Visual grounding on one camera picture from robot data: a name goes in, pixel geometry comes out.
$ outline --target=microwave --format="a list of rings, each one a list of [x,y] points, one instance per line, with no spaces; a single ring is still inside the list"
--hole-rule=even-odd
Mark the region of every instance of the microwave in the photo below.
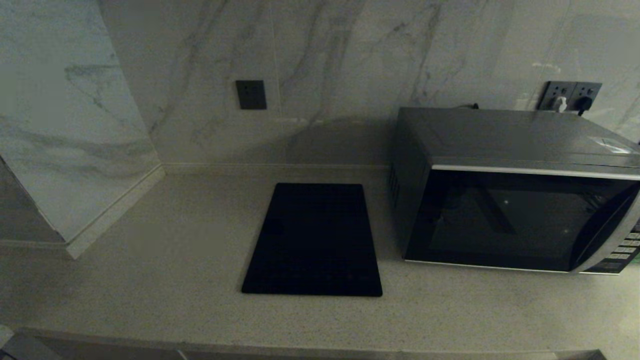
[[[388,189],[407,261],[618,274],[640,147],[569,113],[401,108]]]

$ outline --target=wall outlet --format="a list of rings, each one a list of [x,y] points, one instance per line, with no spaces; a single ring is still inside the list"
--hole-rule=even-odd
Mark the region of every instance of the wall outlet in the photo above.
[[[264,95],[264,81],[237,80],[238,101],[242,110],[265,110],[267,99]]]
[[[580,111],[580,103],[586,99],[590,99],[591,103],[593,103],[601,87],[602,83],[576,83],[571,99],[566,102],[566,109],[570,111]]]
[[[578,111],[582,115],[589,110],[602,87],[601,83],[574,83],[571,81],[549,81],[538,104],[539,110],[554,110],[554,103],[560,96],[566,97],[565,111]]]
[[[568,100],[572,96],[576,84],[576,82],[572,81],[549,81],[547,83],[547,89],[540,99],[538,109],[553,110],[556,98],[559,96],[566,97],[568,104]]]

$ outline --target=baseboard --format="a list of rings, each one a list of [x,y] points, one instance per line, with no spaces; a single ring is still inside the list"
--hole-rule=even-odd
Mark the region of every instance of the baseboard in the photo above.
[[[0,240],[3,255],[77,259],[91,244],[131,209],[165,176],[162,165],[154,167],[124,194],[111,203],[71,241],[38,243],[35,241]]]
[[[165,163],[164,170],[169,175],[214,174],[221,176],[256,176],[300,172],[301,174],[327,173],[345,174],[350,172],[386,172],[386,165],[322,165],[322,164],[210,164],[210,163]]]
[[[131,209],[151,188],[160,182],[165,175],[162,165],[158,165],[129,188],[127,192],[114,201],[69,242],[67,245],[69,255],[73,259],[77,259],[95,240],[98,240],[100,235],[107,231],[127,210]]]

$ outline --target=silver trim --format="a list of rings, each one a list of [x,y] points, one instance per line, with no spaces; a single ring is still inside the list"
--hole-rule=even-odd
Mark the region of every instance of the silver trim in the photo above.
[[[594,177],[597,179],[618,179],[618,180],[640,181],[640,175],[608,174],[605,172],[582,172],[582,171],[552,170],[552,169],[540,169],[540,168],[477,167],[477,166],[469,166],[469,165],[437,165],[437,164],[433,165],[431,168],[433,170],[504,172],[509,174],[560,175],[560,176]]]
[[[622,241],[627,237],[631,230],[633,230],[634,226],[636,226],[636,223],[638,222],[638,219],[640,219],[640,193],[638,193],[638,195],[634,199],[633,204],[631,204],[631,207],[622,218],[622,221],[620,222],[620,224],[618,224],[618,227],[613,231],[613,233],[611,233],[611,236],[607,239],[607,241],[605,241],[589,259],[585,260],[585,262],[578,265],[577,268],[573,269],[572,272],[585,271],[592,266],[595,266],[602,260],[606,259],[607,256],[611,255],[611,253],[614,252],[614,250],[616,250],[618,246],[620,246]]]
[[[585,275],[620,275],[619,273],[611,273],[611,272],[580,272],[579,274],[585,274]]]
[[[420,260],[407,260],[407,263],[422,263],[422,264],[436,264],[436,265],[453,265],[453,266],[465,266],[468,268],[485,268],[485,269],[498,269],[498,270],[518,270],[518,271],[530,271],[530,272],[552,272],[555,274],[574,274],[575,272],[569,271],[555,271],[555,270],[537,270],[537,269],[521,269],[521,268],[501,268],[499,266],[483,266],[483,265],[468,265],[468,264],[454,264],[454,263],[439,263],[437,261],[420,261]],[[619,275],[605,272],[580,272],[584,275]]]
[[[569,271],[555,271],[555,270],[537,270],[537,269],[521,269],[521,268],[502,268],[499,266],[484,266],[484,265],[469,265],[469,264],[454,264],[454,263],[439,263],[437,261],[421,261],[421,260],[407,260],[408,263],[423,263],[423,264],[438,264],[438,265],[453,265],[453,266],[466,266],[470,268],[485,268],[485,269],[499,269],[499,270],[519,270],[519,271],[532,271],[532,272],[553,272],[556,274],[571,274]]]

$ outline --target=black cutting board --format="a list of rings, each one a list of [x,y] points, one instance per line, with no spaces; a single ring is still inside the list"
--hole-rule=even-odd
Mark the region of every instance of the black cutting board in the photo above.
[[[362,185],[277,184],[242,292],[382,296]]]

